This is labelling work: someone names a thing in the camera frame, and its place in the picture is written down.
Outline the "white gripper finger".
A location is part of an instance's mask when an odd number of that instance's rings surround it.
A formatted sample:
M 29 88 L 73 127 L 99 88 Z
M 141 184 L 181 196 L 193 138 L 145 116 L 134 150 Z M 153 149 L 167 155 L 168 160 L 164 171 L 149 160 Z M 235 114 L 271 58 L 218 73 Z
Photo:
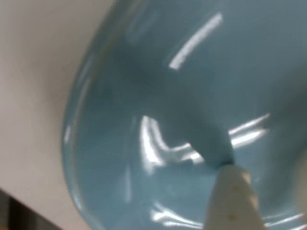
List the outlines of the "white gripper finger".
M 258 196 L 250 173 L 237 165 L 219 168 L 210 197 L 204 230 L 262 230 Z

